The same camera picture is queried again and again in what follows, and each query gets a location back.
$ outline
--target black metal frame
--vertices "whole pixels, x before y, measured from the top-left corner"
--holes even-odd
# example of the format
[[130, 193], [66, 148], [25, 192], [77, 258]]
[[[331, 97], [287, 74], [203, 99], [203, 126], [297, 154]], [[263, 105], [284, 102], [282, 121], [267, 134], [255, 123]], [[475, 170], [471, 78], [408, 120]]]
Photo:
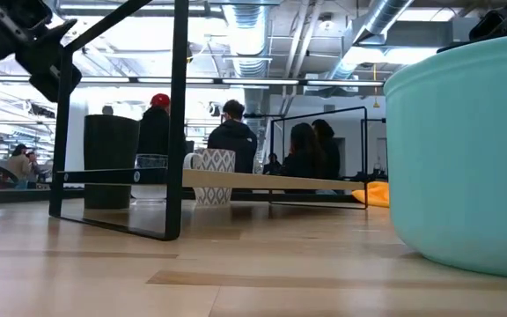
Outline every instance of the black metal frame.
[[[363, 110], [364, 112], [364, 118], [361, 120], [361, 122], [365, 121], [374, 121], [375, 119], [368, 119], [367, 117], [367, 108], [366, 107], [349, 107], [349, 108], [344, 108], [344, 109], [338, 109], [338, 110], [334, 110], [334, 111], [324, 111], [324, 112], [319, 112], [319, 113], [314, 113], [314, 114], [303, 114], [303, 115], [297, 115], [297, 116], [292, 116], [292, 117], [287, 117], [287, 118], [280, 118], [280, 119], [274, 119], [271, 121], [271, 127], [270, 127], [270, 137], [271, 137], [271, 140], [270, 140], [270, 146], [269, 146], [269, 152], [270, 153], [273, 153], [274, 152], [274, 149], [275, 149], [275, 124], [276, 122], [282, 122], [283, 123], [283, 133], [282, 133], [282, 137], [283, 137], [283, 155], [282, 157], [284, 158], [284, 144], [285, 144], [285, 122], [286, 121], [289, 121], [289, 120], [296, 120], [296, 119], [304, 119], [304, 118], [310, 118], [310, 117], [314, 117], [314, 116], [319, 116], [319, 115], [324, 115], [324, 114], [337, 114], [337, 113], [342, 113], [342, 112], [348, 112], [348, 111], [357, 111], [357, 110]], [[368, 162], [367, 160], [369, 159], [368, 158], [368, 140], [367, 140], [367, 125], [361, 125], [361, 167], [362, 167], [362, 170], [363, 172], [365, 173], [365, 175], [367, 174], [367, 168], [368, 168]], [[338, 209], [354, 209], [354, 210], [367, 210], [369, 208], [369, 196], [368, 196], [368, 191], [367, 191], [367, 185], [368, 185], [368, 181], [365, 180], [363, 181], [363, 184], [364, 184], [364, 191], [365, 191], [365, 201], [364, 201], [364, 206], [363, 207], [346, 207], [346, 206], [329, 206], [329, 205], [314, 205], [314, 204], [301, 204], [301, 203], [276, 203], [274, 201], [274, 199], [270, 199], [269, 200], [269, 203], [272, 203], [272, 204], [280, 204], [280, 205], [290, 205], [290, 206], [308, 206], [308, 207], [324, 207], [324, 208], [338, 208]], [[269, 191], [269, 196], [271, 197], [273, 194], [273, 191]], [[325, 203], [328, 201], [328, 199], [326, 199], [325, 197], [322, 197], [323, 199], [319, 200], [319, 203]]]
[[[116, 10], [105, 16], [101, 21], [82, 33], [65, 47], [62, 53], [62, 69], [60, 75], [60, 88], [58, 93], [58, 107], [55, 132], [54, 167], [52, 191], [48, 213], [51, 217], [74, 221], [85, 225], [95, 225], [101, 228], [115, 230], [152, 238], [156, 240], [176, 240], [180, 236], [181, 227], [181, 194], [182, 194], [182, 166], [183, 143], [170, 142], [168, 149], [169, 170], [128, 170], [124, 174], [115, 171], [74, 172], [65, 173], [66, 143], [68, 140], [68, 121], [70, 116], [70, 91], [72, 78], [73, 54], [90, 41], [96, 39], [109, 28], [123, 21], [151, 0], [128, 0]], [[172, 59], [172, 107], [170, 115], [170, 140], [181, 140], [184, 136], [185, 118], [185, 89], [187, 80], [187, 22], [189, 14], [189, 1], [177, 0], [174, 3], [173, 20], [173, 59]], [[135, 182], [135, 173], [138, 172], [140, 182]], [[165, 231], [163, 233], [150, 232], [125, 225], [113, 225], [102, 221], [90, 220], [83, 217], [66, 217], [62, 215], [63, 184], [77, 180], [77, 183], [113, 183], [143, 184], [144, 180], [154, 180], [156, 184], [167, 184], [167, 205], [165, 212]]]

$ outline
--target dark jacket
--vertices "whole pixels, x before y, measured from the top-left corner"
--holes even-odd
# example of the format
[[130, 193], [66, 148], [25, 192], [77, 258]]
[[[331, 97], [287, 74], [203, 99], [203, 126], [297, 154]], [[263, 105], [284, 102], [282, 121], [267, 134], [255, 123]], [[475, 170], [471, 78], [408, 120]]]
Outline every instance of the dark jacket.
[[269, 175], [280, 175], [281, 174], [281, 163], [279, 162], [269, 162], [263, 166], [263, 174]]
[[148, 109], [140, 121], [139, 154], [167, 155], [169, 114], [160, 107]]
[[209, 136], [209, 149], [236, 153], [236, 173], [252, 173], [257, 151], [257, 136], [242, 122], [227, 120]]
[[326, 165], [323, 170], [323, 178], [326, 180], [338, 180], [340, 177], [340, 150], [338, 145], [332, 139], [320, 143], [324, 155], [326, 155]]
[[[320, 178], [314, 156], [306, 151], [299, 151], [294, 154], [289, 154], [289, 156], [287, 156], [287, 158], [285, 158], [285, 160], [283, 161], [281, 175], [289, 177], [311, 178], [311, 179]], [[291, 194], [315, 193], [315, 191], [312, 189], [289, 189], [285, 190], [285, 192]]]

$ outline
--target green object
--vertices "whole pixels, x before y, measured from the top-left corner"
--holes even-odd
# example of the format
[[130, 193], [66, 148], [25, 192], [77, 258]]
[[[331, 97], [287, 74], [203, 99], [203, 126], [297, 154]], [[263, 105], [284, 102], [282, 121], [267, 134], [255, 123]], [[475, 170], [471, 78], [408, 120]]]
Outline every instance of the green object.
[[507, 37], [385, 85], [391, 218], [425, 257], [507, 276]]

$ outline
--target wooden plank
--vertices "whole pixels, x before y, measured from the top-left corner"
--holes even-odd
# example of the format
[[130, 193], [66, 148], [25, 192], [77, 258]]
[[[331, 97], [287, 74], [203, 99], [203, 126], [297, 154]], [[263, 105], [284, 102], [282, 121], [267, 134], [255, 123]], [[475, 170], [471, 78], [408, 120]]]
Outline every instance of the wooden plank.
[[297, 177], [248, 173], [225, 173], [202, 170], [183, 170], [183, 186], [191, 188], [262, 188], [262, 189], [364, 189], [353, 181], [327, 181]]

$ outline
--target red cap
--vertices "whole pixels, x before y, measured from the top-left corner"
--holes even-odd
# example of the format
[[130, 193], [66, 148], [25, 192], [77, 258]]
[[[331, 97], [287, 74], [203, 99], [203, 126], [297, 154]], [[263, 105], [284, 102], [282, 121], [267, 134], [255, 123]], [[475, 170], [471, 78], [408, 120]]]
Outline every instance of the red cap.
[[164, 107], [169, 107], [170, 102], [171, 101], [169, 100], [169, 96], [167, 96], [164, 93], [159, 93], [159, 94], [155, 95], [154, 97], [152, 97], [150, 104], [152, 107], [164, 108]]

